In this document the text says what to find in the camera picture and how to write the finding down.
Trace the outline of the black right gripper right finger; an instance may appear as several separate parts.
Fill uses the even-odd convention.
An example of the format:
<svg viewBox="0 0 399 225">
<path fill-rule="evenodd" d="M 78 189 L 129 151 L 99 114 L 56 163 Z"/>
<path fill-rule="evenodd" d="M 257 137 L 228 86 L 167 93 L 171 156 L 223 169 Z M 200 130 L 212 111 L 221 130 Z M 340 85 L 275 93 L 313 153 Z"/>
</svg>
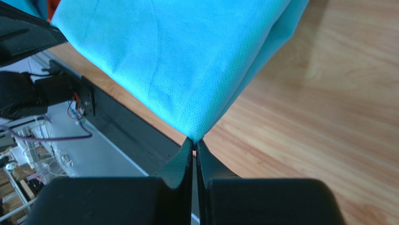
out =
<svg viewBox="0 0 399 225">
<path fill-rule="evenodd" d="M 196 146 L 203 225 L 343 225 L 329 187 L 304 178 L 247 179 L 232 172 L 204 141 Z"/>
</svg>

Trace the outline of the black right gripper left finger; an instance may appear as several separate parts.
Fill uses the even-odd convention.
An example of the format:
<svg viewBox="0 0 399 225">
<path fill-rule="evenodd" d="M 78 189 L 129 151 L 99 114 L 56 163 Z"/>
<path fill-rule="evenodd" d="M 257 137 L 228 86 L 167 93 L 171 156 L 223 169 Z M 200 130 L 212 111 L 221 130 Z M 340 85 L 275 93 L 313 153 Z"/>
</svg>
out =
<svg viewBox="0 0 399 225">
<path fill-rule="evenodd" d="M 39 193 L 28 225 L 189 225 L 193 142 L 147 177 L 57 178 Z"/>
</svg>

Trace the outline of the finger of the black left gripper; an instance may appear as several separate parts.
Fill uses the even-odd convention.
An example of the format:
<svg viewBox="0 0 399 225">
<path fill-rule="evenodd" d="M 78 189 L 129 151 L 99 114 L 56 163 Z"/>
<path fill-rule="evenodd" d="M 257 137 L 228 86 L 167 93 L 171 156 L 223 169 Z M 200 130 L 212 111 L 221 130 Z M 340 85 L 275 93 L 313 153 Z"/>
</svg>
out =
<svg viewBox="0 0 399 225">
<path fill-rule="evenodd" d="M 65 42 L 66 37 L 48 21 L 0 3 L 1 67 Z"/>
</svg>

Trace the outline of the teal green t shirt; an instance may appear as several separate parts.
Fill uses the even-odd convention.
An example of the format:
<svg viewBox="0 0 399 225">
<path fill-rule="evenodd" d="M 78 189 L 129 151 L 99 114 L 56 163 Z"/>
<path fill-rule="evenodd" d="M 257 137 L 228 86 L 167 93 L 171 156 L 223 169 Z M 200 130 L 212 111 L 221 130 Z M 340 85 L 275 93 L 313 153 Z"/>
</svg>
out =
<svg viewBox="0 0 399 225">
<path fill-rule="evenodd" d="M 293 36 L 306 0 L 62 0 L 51 23 L 198 142 Z"/>
</svg>

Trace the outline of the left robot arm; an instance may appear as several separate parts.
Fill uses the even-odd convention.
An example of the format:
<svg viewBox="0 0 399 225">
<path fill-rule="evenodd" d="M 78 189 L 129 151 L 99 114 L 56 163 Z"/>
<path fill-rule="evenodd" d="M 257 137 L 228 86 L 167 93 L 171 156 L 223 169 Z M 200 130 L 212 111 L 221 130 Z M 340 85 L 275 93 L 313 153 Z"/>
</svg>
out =
<svg viewBox="0 0 399 225">
<path fill-rule="evenodd" d="M 66 38 L 49 22 L 0 3 L 0 65 L 9 66 L 48 48 L 63 44 Z M 41 115 L 51 105 L 70 100 L 68 78 L 48 74 L 32 81 L 28 72 L 1 71 L 0 116 L 5 119 Z"/>
</svg>

